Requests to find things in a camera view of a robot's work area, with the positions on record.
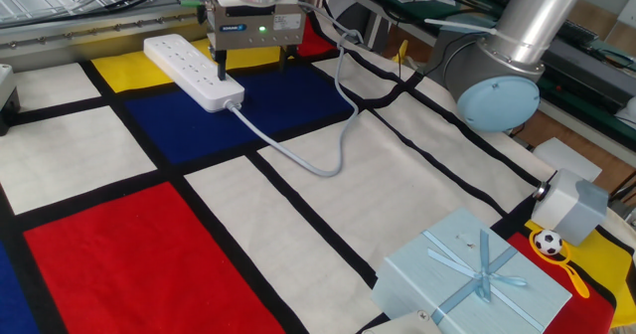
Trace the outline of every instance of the ribbon bow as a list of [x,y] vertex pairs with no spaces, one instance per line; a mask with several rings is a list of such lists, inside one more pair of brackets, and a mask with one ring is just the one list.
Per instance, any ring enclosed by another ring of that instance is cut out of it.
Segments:
[[535,327],[538,331],[543,332],[544,326],[541,325],[535,318],[530,316],[524,309],[522,309],[519,305],[512,301],[512,299],[508,298],[504,293],[502,293],[496,287],[491,287],[491,280],[499,280],[504,283],[512,284],[512,285],[527,285],[528,282],[521,277],[515,276],[504,276],[495,273],[499,268],[501,268],[510,258],[512,258],[515,254],[517,254],[517,250],[512,247],[508,247],[501,253],[495,260],[490,261],[490,248],[488,245],[488,234],[481,230],[480,238],[479,238],[479,250],[481,256],[481,270],[475,271],[473,270],[466,262],[464,262],[460,257],[458,257],[452,250],[450,250],[445,244],[443,244],[440,240],[438,240],[433,234],[426,231],[423,233],[431,242],[433,242],[436,246],[438,246],[444,254],[446,254],[450,259],[438,252],[428,249],[428,255],[439,261],[440,263],[447,265],[448,267],[464,274],[472,279],[466,283],[463,287],[457,290],[453,295],[451,295],[446,301],[441,303],[437,309],[432,314],[432,319],[435,324],[439,324],[441,319],[452,310],[457,304],[459,304],[462,300],[464,300],[470,293],[476,293],[482,300],[485,302],[490,302],[491,293],[501,299],[504,303],[506,303],[511,309],[513,309],[517,314],[523,317],[528,323],[530,323],[533,327]]
[[517,253],[517,251],[513,248],[508,248],[508,250],[504,251],[497,259],[490,262],[489,256],[489,245],[488,245],[488,234],[485,231],[481,231],[479,238],[479,250],[481,254],[481,271],[476,272],[471,267],[466,265],[466,263],[461,263],[457,259],[450,260],[447,257],[437,253],[434,250],[428,249],[428,255],[439,261],[442,264],[445,264],[458,272],[468,275],[469,277],[477,279],[477,282],[474,284],[474,291],[477,295],[484,300],[485,302],[490,302],[490,280],[499,280],[504,283],[512,284],[512,285],[526,285],[528,282],[521,277],[514,276],[504,276],[495,273],[495,271],[501,268],[510,258],[513,257]]

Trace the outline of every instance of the small soccer ball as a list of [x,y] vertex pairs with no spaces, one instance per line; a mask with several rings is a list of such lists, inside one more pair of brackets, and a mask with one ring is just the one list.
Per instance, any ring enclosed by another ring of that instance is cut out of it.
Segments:
[[556,232],[543,230],[535,236],[535,246],[543,254],[555,255],[563,248],[563,240]]

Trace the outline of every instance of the metal frame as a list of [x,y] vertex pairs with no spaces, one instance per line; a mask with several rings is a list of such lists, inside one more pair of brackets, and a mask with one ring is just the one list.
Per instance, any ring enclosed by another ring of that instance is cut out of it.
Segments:
[[[385,11],[382,9],[382,6],[380,6],[375,1],[372,1],[372,0],[354,0],[354,1],[356,1],[356,2],[360,3],[361,5],[365,6],[366,8],[371,10],[372,12],[374,12],[377,15],[379,15],[380,17],[384,18],[385,20],[388,20],[389,22],[391,22],[393,24],[396,24],[396,22],[394,20],[392,20],[389,16],[387,16]],[[435,41],[437,39],[434,36],[432,36],[429,33],[427,33],[426,31],[423,31],[423,30],[421,30],[421,29],[419,29],[419,28],[417,28],[417,27],[415,27],[413,25],[400,24],[399,27],[401,29],[409,32],[410,34],[414,35],[418,39],[424,41],[427,45],[435,46]]]

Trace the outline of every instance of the gift box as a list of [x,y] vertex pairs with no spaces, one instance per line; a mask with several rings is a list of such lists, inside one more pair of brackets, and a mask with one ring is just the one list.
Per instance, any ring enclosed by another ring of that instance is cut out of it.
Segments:
[[425,310],[444,334],[543,333],[571,294],[465,209],[406,244],[377,273],[390,319]]

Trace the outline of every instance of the power strip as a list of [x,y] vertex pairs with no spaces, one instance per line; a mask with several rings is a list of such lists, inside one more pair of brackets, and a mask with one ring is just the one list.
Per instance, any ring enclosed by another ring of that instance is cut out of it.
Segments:
[[184,92],[208,112],[242,103],[245,89],[230,76],[217,76],[217,65],[179,35],[144,40],[143,52]]

